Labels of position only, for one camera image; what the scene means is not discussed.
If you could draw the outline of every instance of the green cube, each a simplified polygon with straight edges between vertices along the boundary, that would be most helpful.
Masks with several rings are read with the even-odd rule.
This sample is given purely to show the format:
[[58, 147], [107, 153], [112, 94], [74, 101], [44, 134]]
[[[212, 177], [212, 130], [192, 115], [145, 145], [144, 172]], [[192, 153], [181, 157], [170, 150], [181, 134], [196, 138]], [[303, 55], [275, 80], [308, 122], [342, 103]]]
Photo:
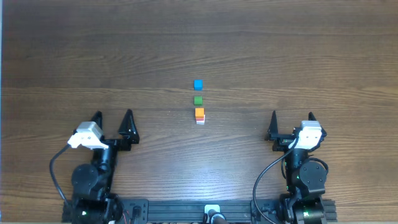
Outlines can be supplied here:
[[203, 105], [203, 97], [201, 97], [201, 96], [195, 96], [195, 97], [193, 98], [193, 104], [194, 104], [195, 106], [202, 106], [202, 105]]

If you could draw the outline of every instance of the wood grain surface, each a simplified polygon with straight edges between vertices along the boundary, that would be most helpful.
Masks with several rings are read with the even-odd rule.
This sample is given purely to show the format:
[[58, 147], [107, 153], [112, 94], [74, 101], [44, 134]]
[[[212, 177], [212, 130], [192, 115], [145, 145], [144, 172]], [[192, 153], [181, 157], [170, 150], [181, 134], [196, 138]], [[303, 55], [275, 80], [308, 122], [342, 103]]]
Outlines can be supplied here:
[[[324, 198], [340, 221], [398, 221], [398, 2], [390, 0], [5, 0], [1, 213], [59, 222], [49, 160], [97, 111], [107, 138], [128, 108], [141, 142], [119, 154], [113, 192], [149, 200], [251, 199], [309, 111], [328, 132]], [[204, 91], [193, 91], [203, 79]], [[206, 124], [193, 97], [203, 95]], [[55, 171], [70, 198], [70, 149]], [[275, 167], [257, 195], [277, 198]]]

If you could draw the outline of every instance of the wooden tabletop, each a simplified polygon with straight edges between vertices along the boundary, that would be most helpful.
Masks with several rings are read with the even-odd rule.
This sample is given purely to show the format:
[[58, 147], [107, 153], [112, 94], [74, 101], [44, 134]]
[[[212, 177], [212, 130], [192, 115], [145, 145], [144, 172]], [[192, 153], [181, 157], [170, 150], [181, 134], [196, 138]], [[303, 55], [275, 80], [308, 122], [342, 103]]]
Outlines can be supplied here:
[[[1, 213], [59, 222], [49, 161], [97, 110], [107, 138], [128, 108], [141, 135], [112, 191], [149, 200], [251, 199], [308, 112], [328, 132], [314, 155], [340, 221], [398, 221], [398, 2], [4, 1]], [[193, 81], [203, 80], [203, 91]], [[202, 95], [206, 124], [196, 125]], [[55, 163], [68, 198], [89, 149]], [[279, 167], [259, 198], [285, 192]]]

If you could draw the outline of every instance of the orange cube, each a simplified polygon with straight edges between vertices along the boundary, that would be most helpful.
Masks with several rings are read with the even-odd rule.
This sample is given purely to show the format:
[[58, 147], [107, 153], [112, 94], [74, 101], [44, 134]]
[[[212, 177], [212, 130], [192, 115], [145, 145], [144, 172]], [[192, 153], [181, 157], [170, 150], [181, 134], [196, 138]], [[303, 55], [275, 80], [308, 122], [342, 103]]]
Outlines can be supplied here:
[[195, 118], [196, 119], [205, 118], [205, 109], [204, 108], [195, 108]]

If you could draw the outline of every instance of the blue cube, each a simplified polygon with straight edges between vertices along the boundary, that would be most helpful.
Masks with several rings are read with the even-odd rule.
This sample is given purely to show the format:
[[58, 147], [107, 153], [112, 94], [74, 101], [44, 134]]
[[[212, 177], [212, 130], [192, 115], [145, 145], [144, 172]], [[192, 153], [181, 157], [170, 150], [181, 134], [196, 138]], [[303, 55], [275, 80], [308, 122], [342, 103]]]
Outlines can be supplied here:
[[202, 90], [203, 89], [203, 80], [193, 81], [193, 89], [194, 90]]

